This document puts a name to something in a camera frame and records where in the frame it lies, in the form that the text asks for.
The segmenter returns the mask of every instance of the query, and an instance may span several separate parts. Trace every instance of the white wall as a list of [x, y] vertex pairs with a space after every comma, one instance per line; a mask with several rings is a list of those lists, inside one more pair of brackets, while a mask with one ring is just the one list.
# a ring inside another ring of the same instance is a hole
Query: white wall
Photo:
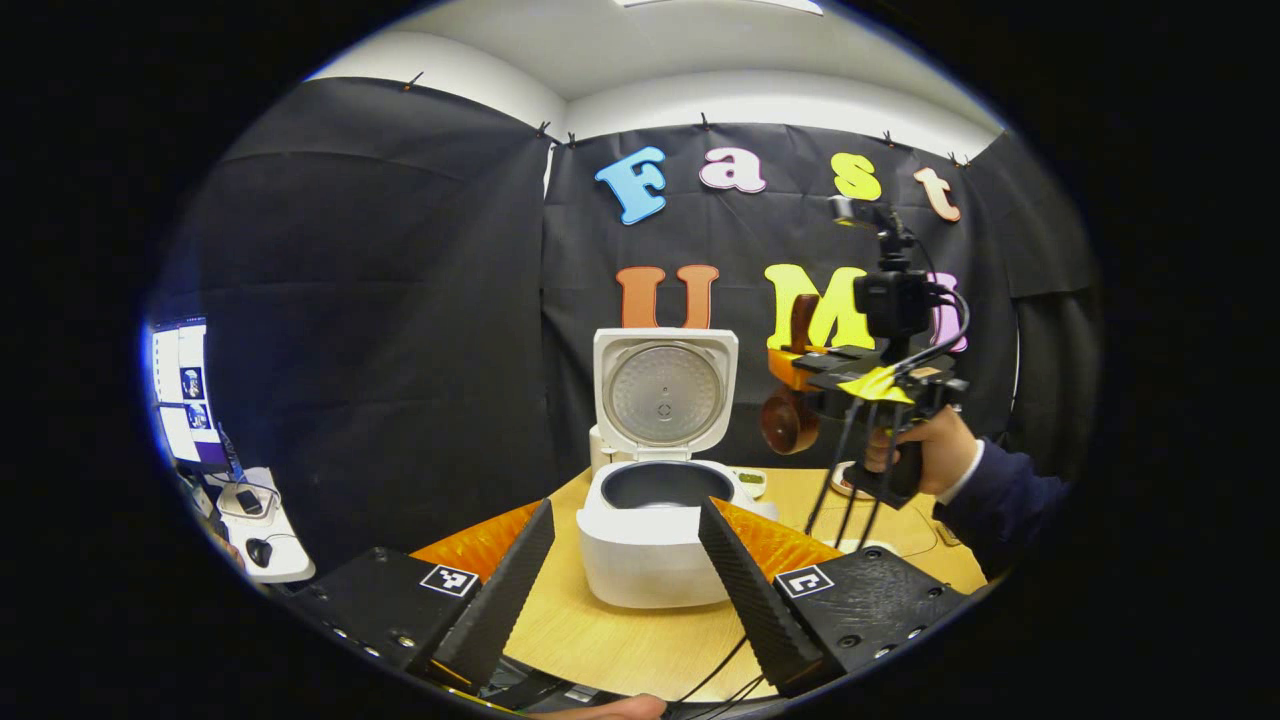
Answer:
[[700, 122], [785, 123], [872, 137], [884, 131], [938, 155], [974, 158], [996, 133], [911, 95], [864, 82], [806, 73], [733, 70], [643, 81], [566, 102], [518, 68], [461, 42], [421, 32], [388, 31], [355, 46], [315, 73], [379, 77], [475, 100], [532, 127], [549, 120], [561, 141]]
[[563, 136], [564, 100], [559, 95], [493, 55], [434, 35], [375, 35], [307, 79], [375, 77], [408, 82], [420, 72], [422, 77], [415, 85], [475, 100], [532, 127], [550, 122], [548, 132]]
[[579, 138], [710, 123], [783, 123], [883, 137], [964, 160], [996, 133], [918, 97], [858, 81], [773, 70], [694, 73], [617, 87], [568, 104]]

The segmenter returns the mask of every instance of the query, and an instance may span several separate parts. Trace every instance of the black handle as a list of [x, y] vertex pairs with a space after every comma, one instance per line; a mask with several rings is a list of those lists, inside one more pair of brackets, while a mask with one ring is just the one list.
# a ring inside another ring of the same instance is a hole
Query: black handle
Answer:
[[900, 456], [893, 464], [893, 471], [888, 478], [882, 478], [881, 473], [872, 473], [863, 468], [861, 462], [855, 462], [849, 468], [852, 484], [899, 510], [908, 503], [920, 489], [920, 471], [924, 469], [924, 456], [919, 442], [900, 443], [896, 450]]

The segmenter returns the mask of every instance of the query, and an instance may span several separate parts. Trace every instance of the letter a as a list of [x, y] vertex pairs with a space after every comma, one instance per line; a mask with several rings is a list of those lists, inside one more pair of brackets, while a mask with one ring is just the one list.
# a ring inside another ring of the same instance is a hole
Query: letter a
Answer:
[[703, 184], [721, 190], [736, 187], [742, 192], [764, 190], [760, 159], [755, 152], [741, 147], [714, 147], [707, 151], [705, 158], [710, 164], [698, 173]]

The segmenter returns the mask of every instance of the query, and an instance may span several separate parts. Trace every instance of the monitor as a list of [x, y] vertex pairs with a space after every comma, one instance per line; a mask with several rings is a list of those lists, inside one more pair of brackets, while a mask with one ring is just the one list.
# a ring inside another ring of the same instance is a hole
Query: monitor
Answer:
[[205, 366], [204, 316], [151, 328], [150, 365], [155, 419], [174, 462], [204, 473], [229, 469]]

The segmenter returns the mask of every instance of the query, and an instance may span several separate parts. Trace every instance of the white shirt cuff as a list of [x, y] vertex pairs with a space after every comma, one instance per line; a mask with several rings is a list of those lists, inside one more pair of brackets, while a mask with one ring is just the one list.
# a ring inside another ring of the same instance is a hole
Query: white shirt cuff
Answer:
[[986, 443], [982, 442], [982, 438], [978, 438], [978, 454], [973, 456], [973, 462], [969, 464], [969, 469], [965, 470], [963, 475], [960, 475], [960, 479], [956, 480], [956, 484], [938, 493], [936, 498], [937, 502], [946, 505], [951, 502], [956, 495], [960, 493], [960, 488], [963, 488], [964, 484], [969, 482], [969, 478], [973, 477], [973, 471], [978, 469], [978, 462], [982, 461], [982, 451], [986, 448], [987, 448]]

